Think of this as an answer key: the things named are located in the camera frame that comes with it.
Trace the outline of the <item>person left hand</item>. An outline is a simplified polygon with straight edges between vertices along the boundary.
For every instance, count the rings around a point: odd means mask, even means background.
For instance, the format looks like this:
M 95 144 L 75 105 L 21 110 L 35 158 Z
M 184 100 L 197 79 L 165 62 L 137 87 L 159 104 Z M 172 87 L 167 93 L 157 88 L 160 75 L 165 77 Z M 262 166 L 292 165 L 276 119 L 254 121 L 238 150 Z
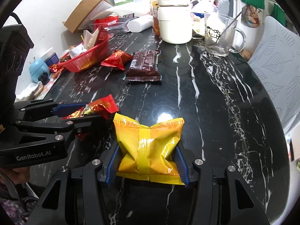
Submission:
M 8 176 L 14 184 L 26 183 L 30 179 L 30 167 L 17 168 L 17 169 L 3 169 L 1 171 Z

